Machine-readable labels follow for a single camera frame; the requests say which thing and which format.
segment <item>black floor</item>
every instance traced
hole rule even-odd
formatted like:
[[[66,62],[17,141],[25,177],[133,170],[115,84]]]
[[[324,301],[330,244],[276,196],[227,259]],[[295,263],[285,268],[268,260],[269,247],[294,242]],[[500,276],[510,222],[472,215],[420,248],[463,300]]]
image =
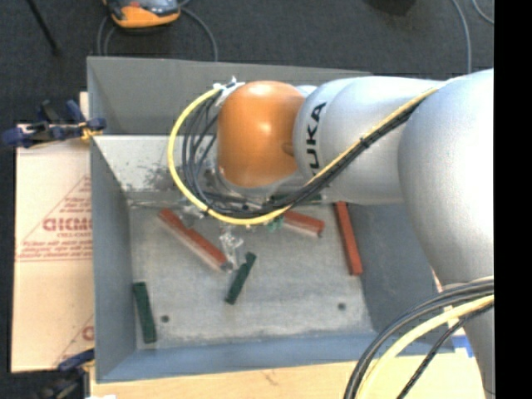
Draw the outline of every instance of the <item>black floor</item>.
[[[476,1],[488,17],[494,16],[495,0]],[[97,52],[96,35],[106,15],[101,0],[35,2],[62,52],[52,55],[26,0],[0,0],[0,131],[33,120],[44,99],[62,107],[77,97],[86,87],[86,56]],[[453,0],[192,0],[187,8],[210,27],[222,62],[446,79],[494,66],[494,25],[472,0],[455,2],[463,19]],[[154,35],[117,32],[108,52],[213,58],[207,34],[186,14]],[[28,397],[57,377],[8,374],[14,175],[12,152],[0,149],[0,399]]]

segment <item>orange stick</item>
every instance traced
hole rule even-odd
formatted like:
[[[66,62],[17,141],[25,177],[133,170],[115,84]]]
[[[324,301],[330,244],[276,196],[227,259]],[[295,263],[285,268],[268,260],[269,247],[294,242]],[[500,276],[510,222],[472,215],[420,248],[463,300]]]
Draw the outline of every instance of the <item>orange stick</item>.
[[[225,254],[198,234],[198,232],[186,228],[183,222],[181,222],[181,219],[171,209],[162,209],[159,212],[159,218],[176,234],[178,239],[189,246],[209,266],[218,270],[229,268],[228,265],[230,263],[225,257]]]
[[[334,204],[334,209],[340,233],[342,234],[343,247],[346,253],[349,273],[351,275],[360,275],[362,274],[362,261],[360,260],[360,254],[358,253],[355,234],[352,231],[351,220],[349,219],[349,213],[347,212],[347,204],[343,201],[339,201]]]

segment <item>clamp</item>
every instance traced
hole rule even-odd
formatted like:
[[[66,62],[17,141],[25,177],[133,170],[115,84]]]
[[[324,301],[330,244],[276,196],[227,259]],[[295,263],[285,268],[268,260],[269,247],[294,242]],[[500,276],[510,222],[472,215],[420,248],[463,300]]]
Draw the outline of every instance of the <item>clamp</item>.
[[[68,116],[59,116],[50,101],[44,101],[37,110],[37,120],[24,127],[14,127],[2,133],[5,145],[30,148],[58,140],[80,138],[88,140],[101,134],[107,127],[105,118],[87,120],[74,100],[66,102]]]

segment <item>wooden surface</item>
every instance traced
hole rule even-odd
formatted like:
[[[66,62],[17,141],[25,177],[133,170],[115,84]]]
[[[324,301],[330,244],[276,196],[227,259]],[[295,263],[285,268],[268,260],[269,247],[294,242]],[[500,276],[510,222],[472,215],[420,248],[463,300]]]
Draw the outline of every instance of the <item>wooden surface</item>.
[[[421,362],[398,357],[385,367],[365,399],[395,398]],[[95,383],[94,397],[117,399],[341,399],[354,362],[146,380]],[[484,399],[474,359],[465,352],[442,353],[412,388],[409,399]]]

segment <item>gray bin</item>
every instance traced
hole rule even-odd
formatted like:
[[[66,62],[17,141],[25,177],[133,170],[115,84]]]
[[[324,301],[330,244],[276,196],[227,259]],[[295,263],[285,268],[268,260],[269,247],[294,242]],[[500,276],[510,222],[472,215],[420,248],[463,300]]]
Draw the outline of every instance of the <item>gray bin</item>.
[[[325,221],[321,238],[239,229],[258,260],[235,305],[224,301],[232,275],[212,271],[157,219],[180,198],[165,169],[167,135],[213,83],[235,76],[319,86],[366,73],[116,57],[87,63],[90,116],[109,123],[91,148],[97,381],[357,360],[391,320],[436,291],[402,205],[350,206],[360,277],[347,271],[330,205],[297,209]],[[195,229],[217,244],[217,221]],[[136,281],[148,288],[154,343],[142,340]],[[420,341],[406,352],[428,347]]]

